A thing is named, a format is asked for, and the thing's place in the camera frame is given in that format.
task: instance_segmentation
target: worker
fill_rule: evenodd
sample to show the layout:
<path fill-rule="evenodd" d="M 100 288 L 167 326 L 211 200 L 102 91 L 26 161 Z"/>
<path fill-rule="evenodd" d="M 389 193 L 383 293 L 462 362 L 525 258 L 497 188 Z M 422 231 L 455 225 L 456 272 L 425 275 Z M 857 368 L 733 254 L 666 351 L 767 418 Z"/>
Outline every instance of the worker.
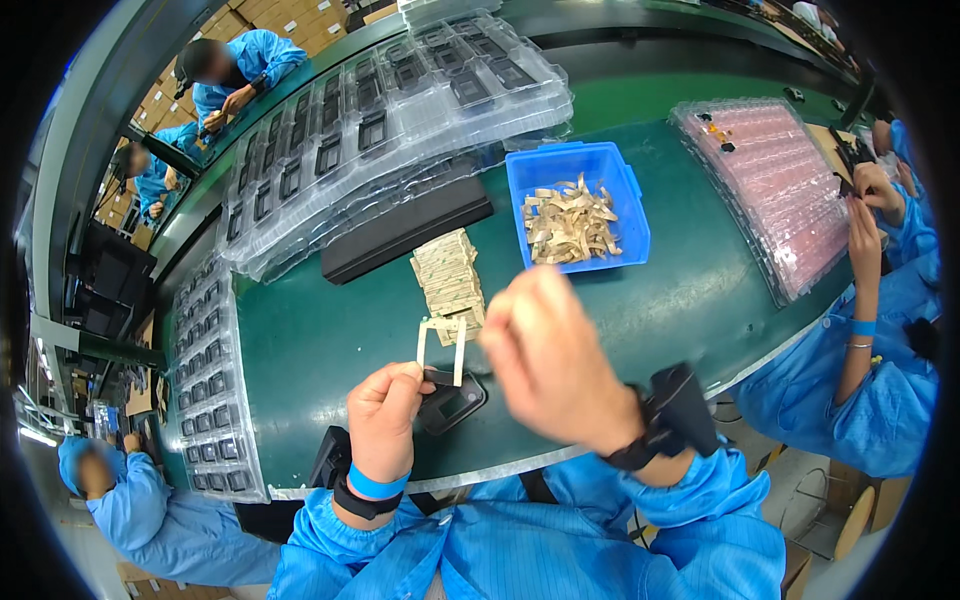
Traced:
<path fill-rule="evenodd" d="M 824 11 L 812 2 L 795 2 L 791 11 L 809 23 L 810 27 L 817 30 L 828 42 L 833 44 L 837 50 L 846 55 L 847 49 L 840 39 L 837 38 L 836 32 L 833 31 L 837 26 L 837 22 L 829 12 Z"/>
<path fill-rule="evenodd" d="M 216 132 L 228 115 L 237 114 L 304 60 L 306 52 L 292 41 L 263 29 L 241 34 L 230 43 L 201 37 L 177 56 L 175 98 L 193 85 L 201 129 Z"/>
<path fill-rule="evenodd" d="M 783 536 L 760 514 L 770 479 L 749 477 L 743 454 L 688 448 L 636 472 L 598 458 L 642 453 L 645 427 L 554 267 L 493 299 L 480 345 L 515 419 L 592 450 L 541 471 L 556 503 L 530 501 L 545 494 L 514 476 L 425 516 L 400 491 L 413 416 L 435 388 L 417 363 L 391 364 L 349 393 L 352 465 L 333 493 L 307 496 L 268 598 L 779 597 Z M 627 536 L 634 506 L 660 528 L 649 550 Z"/>
<path fill-rule="evenodd" d="M 154 137 L 180 149 L 195 160 L 201 159 L 201 150 L 197 146 L 197 124 L 184 123 L 154 133 Z M 140 214 L 148 222 L 155 221 L 164 207 L 175 203 L 176 193 L 186 182 L 186 177 L 163 162 L 147 147 L 139 142 L 130 142 L 113 155 L 121 177 L 133 178 L 136 191 L 140 195 Z"/>
<path fill-rule="evenodd" d="M 731 390 L 760 433 L 874 477 L 920 461 L 940 377 L 937 237 L 879 165 L 856 166 L 848 200 L 853 284 L 803 338 Z M 894 271 L 880 276 L 879 225 Z"/>
<path fill-rule="evenodd" d="M 131 433 L 123 452 L 68 436 L 58 449 L 60 478 L 86 500 L 93 522 L 128 561 L 157 577 L 204 586 L 264 584 L 279 546 L 245 534 L 227 503 L 172 492 Z"/>
<path fill-rule="evenodd" d="M 894 165 L 903 189 L 920 205 L 924 223 L 933 227 L 933 206 L 926 196 L 924 185 L 917 177 L 913 141 L 906 130 L 906 125 L 899 119 L 894 119 L 890 123 L 877 119 L 874 121 L 873 138 L 877 159 Z"/>

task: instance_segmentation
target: blue plastic bin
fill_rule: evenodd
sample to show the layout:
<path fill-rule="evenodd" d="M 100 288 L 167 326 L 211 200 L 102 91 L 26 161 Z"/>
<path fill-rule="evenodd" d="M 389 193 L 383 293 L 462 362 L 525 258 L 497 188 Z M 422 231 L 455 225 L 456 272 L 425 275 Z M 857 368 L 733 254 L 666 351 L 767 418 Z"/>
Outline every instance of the blue plastic bin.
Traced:
<path fill-rule="evenodd" d="M 591 193 L 596 190 L 599 180 L 603 180 L 603 186 L 610 192 L 613 212 L 619 218 L 610 222 L 610 231 L 623 253 L 561 263 L 557 265 L 561 273 L 598 271 L 645 263 L 650 255 L 650 226 L 647 225 L 647 216 L 643 214 L 643 204 L 640 203 L 642 194 L 634 169 L 623 161 L 620 149 L 613 142 L 568 142 L 507 155 L 507 181 L 510 183 L 516 237 L 520 242 L 523 264 L 527 269 L 534 264 L 530 259 L 530 245 L 527 244 L 527 231 L 520 210 L 524 200 L 527 196 L 533 196 L 538 187 L 561 189 L 562 186 L 556 185 L 557 181 L 576 181 L 581 173 Z"/>

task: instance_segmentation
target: green workbench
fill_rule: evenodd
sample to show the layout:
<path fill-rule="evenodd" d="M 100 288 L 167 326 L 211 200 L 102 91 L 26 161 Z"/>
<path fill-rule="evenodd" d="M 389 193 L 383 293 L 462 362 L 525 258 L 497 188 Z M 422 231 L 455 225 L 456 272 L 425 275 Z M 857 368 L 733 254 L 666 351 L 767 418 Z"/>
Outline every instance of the green workbench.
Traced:
<path fill-rule="evenodd" d="M 778 309 L 723 201 L 664 121 L 682 100 L 779 96 L 782 84 L 668 74 L 572 87 L 574 139 L 617 144 L 636 172 L 652 232 L 647 264 L 571 278 L 623 380 L 642 383 L 658 369 L 687 360 L 714 394 L 815 322 L 850 283 L 844 260 L 810 294 Z M 826 125 L 839 116 L 830 98 L 804 92 L 798 111 L 806 121 Z M 505 169 L 493 169 L 481 180 L 494 214 L 467 232 L 478 250 L 475 268 L 489 302 L 523 264 Z M 407 258 L 343 286 L 321 276 L 318 255 L 269 286 L 234 277 L 257 449 L 275 498 L 304 495 L 301 486 L 326 427 L 347 421 L 349 390 L 388 362 L 415 358 L 426 305 Z M 442 348 L 435 336 L 426 354 L 436 365 L 453 361 L 453 347 Z M 489 400 L 440 437 L 415 434 L 412 481 L 418 489 L 490 479 L 577 452 L 510 417 L 475 344 L 468 345 L 465 369 L 477 376 Z M 163 436 L 176 447 L 173 427 Z M 166 459 L 170 480 L 185 485 L 180 457 Z"/>

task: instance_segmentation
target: blue wristband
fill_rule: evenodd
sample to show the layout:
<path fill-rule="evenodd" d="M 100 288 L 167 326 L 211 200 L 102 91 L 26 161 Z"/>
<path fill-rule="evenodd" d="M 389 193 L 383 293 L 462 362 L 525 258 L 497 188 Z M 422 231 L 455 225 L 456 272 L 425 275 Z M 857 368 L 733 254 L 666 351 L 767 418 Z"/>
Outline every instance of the blue wristband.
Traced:
<path fill-rule="evenodd" d="M 876 321 L 858 321 L 857 319 L 850 319 L 850 323 L 853 326 L 853 335 L 865 335 L 872 337 L 876 333 Z"/>
<path fill-rule="evenodd" d="M 350 465 L 350 473 L 347 475 L 347 479 L 360 495 L 365 495 L 367 498 L 374 500 L 385 500 L 403 492 L 403 488 L 407 485 L 407 479 L 410 479 L 410 472 L 407 471 L 406 475 L 394 482 L 378 483 L 361 473 L 356 466 Z"/>

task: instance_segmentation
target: stacked plastic tray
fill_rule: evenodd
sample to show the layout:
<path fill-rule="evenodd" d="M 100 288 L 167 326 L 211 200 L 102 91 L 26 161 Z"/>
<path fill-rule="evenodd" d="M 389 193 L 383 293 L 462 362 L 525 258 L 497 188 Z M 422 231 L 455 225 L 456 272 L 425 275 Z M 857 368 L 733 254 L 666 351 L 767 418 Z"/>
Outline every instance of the stacked plastic tray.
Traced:
<path fill-rule="evenodd" d="M 778 305 L 806 294 L 843 255 L 848 216 L 796 112 L 778 98 L 681 103 L 671 120 L 705 164 Z"/>
<path fill-rule="evenodd" d="M 304 227 L 318 239 L 356 223 L 341 201 L 359 187 L 435 156 L 561 125 L 572 101 L 563 70 L 487 12 L 382 42 L 241 139 L 218 250 L 256 278 L 264 253 L 302 243 Z"/>
<path fill-rule="evenodd" d="M 501 4 L 500 0 L 397 0 L 396 8 L 407 29 L 417 29 L 477 9 L 496 12 Z"/>
<path fill-rule="evenodd" d="M 174 300 L 172 402 L 190 488 L 269 502 L 260 473 L 229 271 L 207 259 Z"/>

